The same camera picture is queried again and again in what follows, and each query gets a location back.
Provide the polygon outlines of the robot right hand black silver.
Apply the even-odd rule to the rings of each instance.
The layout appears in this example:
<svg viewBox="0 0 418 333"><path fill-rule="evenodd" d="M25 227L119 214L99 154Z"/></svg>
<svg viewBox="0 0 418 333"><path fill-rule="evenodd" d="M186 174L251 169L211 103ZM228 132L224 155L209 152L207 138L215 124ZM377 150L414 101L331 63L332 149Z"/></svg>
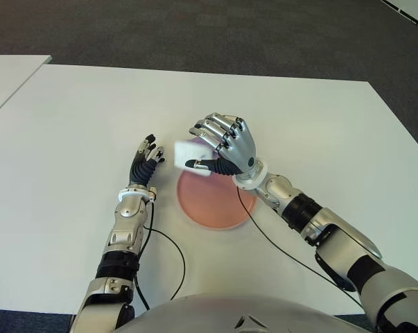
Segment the robot right hand black silver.
<svg viewBox="0 0 418 333"><path fill-rule="evenodd" d="M256 169L256 146L244 119L215 112L197 121L189 132L208 144L218 157L188 160L186 167L246 177Z"/></svg>

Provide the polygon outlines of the robot left hand black silver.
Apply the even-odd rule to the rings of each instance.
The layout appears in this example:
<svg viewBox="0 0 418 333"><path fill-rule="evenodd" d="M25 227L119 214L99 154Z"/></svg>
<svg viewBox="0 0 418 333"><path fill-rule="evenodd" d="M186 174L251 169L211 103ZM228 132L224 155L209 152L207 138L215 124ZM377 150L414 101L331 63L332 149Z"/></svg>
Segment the robot left hand black silver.
<svg viewBox="0 0 418 333"><path fill-rule="evenodd" d="M165 161L164 147L157 146L155 136L149 134L140 143L129 170L129 185L146 187L159 163Z"/></svg>

